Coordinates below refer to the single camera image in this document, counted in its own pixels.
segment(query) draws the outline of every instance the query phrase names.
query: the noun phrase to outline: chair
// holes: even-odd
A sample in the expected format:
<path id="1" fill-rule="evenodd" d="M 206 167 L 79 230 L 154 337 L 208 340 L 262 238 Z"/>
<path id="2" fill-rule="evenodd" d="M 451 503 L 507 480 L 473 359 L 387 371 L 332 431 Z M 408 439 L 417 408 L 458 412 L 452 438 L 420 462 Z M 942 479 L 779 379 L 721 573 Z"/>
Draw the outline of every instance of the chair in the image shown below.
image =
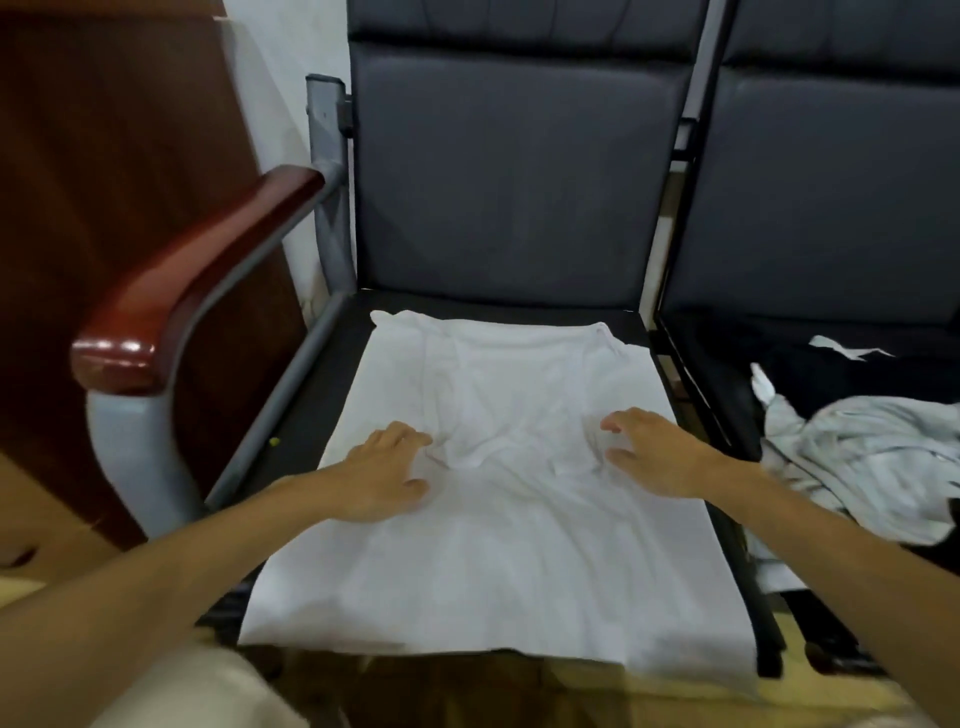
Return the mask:
<path id="1" fill-rule="evenodd" d="M 277 168 L 175 240 L 74 346 L 97 456 L 147 535 L 316 468 L 372 310 L 604 322 L 649 346 L 637 305 L 706 5 L 351 0 L 352 99 L 336 79 L 307 80 L 315 169 Z M 355 273 L 341 128 L 354 139 Z M 204 502 L 170 426 L 180 352 L 311 209 L 330 299 Z M 761 672 L 779 674 L 780 633 L 732 525 L 712 515 Z"/>
<path id="2" fill-rule="evenodd" d="M 704 309 L 796 343 L 960 352 L 960 5 L 741 0 L 682 202 L 658 324 L 715 443 L 759 459 L 747 377 Z M 855 641 L 788 599 L 835 662 Z"/>

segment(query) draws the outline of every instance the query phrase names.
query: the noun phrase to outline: forearm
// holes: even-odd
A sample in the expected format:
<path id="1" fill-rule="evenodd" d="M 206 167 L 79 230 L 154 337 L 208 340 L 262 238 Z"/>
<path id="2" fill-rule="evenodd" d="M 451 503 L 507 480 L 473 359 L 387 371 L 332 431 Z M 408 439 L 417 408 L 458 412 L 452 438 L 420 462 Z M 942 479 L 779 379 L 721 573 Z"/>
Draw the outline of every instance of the forearm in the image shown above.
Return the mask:
<path id="1" fill-rule="evenodd" d="M 941 726 L 960 724 L 960 579 L 737 463 L 706 499 L 753 531 Z"/>
<path id="2" fill-rule="evenodd" d="M 88 725 L 230 587 L 322 518 L 277 488 L 0 610 L 4 725 Z"/>

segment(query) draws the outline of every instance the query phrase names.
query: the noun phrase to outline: gray metal frame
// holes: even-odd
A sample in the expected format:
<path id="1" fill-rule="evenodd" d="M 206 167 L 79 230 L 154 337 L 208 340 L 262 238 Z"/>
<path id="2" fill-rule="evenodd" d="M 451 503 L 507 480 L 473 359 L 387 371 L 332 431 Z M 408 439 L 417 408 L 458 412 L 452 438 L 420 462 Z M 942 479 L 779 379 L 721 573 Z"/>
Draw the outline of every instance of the gray metal frame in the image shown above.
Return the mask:
<path id="1" fill-rule="evenodd" d="M 189 324 L 166 390 L 153 397 L 87 394 L 86 418 L 94 453 L 107 480 L 147 538 L 176 530 L 228 503 L 329 338 L 349 296 L 356 292 L 350 243 L 348 148 L 337 125 L 337 108 L 345 94 L 340 79 L 308 77 L 310 156 L 313 166 L 323 173 L 326 185 L 230 271 L 204 300 Z M 193 327 L 206 312 L 311 211 L 315 212 L 317 247 L 330 298 L 203 500 L 180 457 L 174 436 L 173 391 L 180 356 Z"/>

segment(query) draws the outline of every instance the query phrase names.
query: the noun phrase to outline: wooden armrest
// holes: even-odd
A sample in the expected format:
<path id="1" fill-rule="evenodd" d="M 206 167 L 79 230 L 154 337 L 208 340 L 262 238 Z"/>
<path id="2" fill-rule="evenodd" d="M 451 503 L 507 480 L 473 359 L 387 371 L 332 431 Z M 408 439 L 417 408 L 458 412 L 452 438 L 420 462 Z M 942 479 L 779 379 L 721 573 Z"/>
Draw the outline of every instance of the wooden armrest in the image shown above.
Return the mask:
<path id="1" fill-rule="evenodd" d="M 278 243 L 323 188 L 320 172 L 279 166 L 174 238 L 94 309 L 71 349 L 74 378 L 87 390 L 108 394 L 162 392 L 210 296 L 229 289 L 228 276 L 251 254 Z"/>

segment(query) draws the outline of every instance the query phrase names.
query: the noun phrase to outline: white t-shirt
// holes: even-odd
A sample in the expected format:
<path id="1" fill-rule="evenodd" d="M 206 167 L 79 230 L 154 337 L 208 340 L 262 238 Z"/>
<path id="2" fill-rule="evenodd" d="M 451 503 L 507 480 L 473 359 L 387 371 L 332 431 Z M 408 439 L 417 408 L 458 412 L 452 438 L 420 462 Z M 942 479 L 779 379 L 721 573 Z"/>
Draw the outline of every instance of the white t-shirt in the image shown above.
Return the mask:
<path id="1" fill-rule="evenodd" d="M 512 648 L 647 674 L 756 674 L 754 633 L 700 500 L 609 465 L 614 409 L 673 420 L 649 350 L 603 324 L 526 327 L 404 311 L 376 323 L 321 466 L 401 420 L 434 444 L 430 495 L 324 522 L 267 562 L 241 642 L 367 654 Z"/>

